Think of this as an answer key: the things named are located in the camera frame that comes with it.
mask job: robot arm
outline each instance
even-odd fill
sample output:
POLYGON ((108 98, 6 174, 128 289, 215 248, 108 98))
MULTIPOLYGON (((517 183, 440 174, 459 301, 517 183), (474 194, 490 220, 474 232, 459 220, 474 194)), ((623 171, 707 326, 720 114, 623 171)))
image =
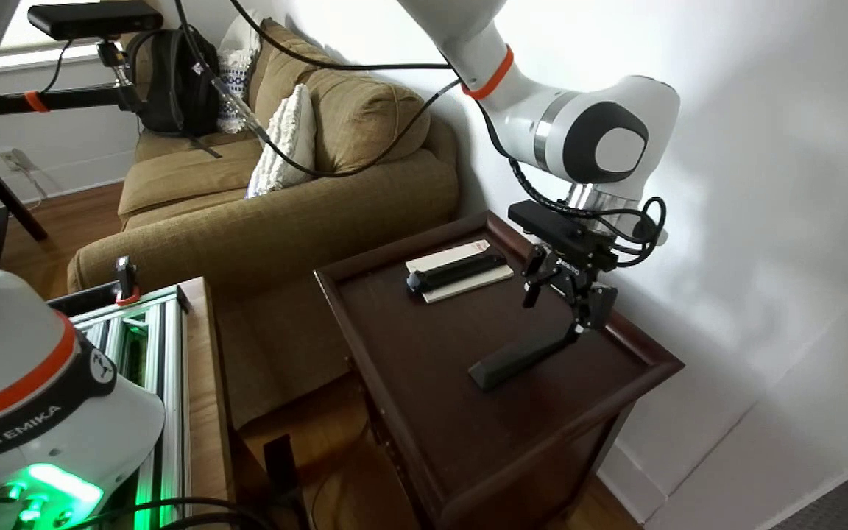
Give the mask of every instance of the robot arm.
POLYGON ((601 208, 641 199, 676 114, 676 90, 626 77, 602 90, 563 90, 523 77, 493 30, 502 0, 401 0, 487 114, 501 146, 567 183, 593 185, 601 208))

